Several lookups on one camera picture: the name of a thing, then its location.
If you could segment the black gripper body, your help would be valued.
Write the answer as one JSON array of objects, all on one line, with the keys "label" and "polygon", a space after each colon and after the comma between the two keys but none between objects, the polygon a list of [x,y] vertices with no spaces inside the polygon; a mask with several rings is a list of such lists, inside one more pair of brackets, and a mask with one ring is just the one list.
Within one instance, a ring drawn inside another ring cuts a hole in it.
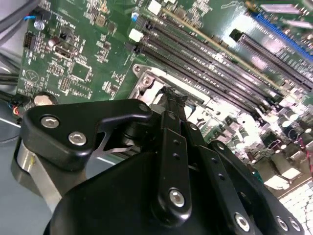
[{"label": "black gripper body", "polygon": [[226,235],[212,188],[189,170],[192,213],[179,227],[164,227],[151,210],[155,158],[127,159],[75,186],[57,205],[46,235]]}]

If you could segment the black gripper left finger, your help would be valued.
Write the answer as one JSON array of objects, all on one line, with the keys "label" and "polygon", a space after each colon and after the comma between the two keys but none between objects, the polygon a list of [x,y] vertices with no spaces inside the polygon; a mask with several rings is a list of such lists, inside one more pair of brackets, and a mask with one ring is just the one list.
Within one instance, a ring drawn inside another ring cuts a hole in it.
[{"label": "black gripper left finger", "polygon": [[192,211],[184,95],[161,88],[158,104],[139,99],[38,106],[23,117],[19,165],[54,213],[67,192],[143,154],[155,158],[151,210],[160,222],[184,222]]}]

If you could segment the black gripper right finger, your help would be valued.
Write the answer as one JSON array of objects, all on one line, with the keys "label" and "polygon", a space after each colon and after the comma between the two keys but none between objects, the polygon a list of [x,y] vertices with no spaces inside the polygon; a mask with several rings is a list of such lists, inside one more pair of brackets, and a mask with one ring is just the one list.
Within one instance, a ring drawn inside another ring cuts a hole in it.
[{"label": "black gripper right finger", "polygon": [[186,119],[188,97],[179,100],[187,140],[193,211],[182,235],[302,235],[300,222],[220,141],[206,143]]}]

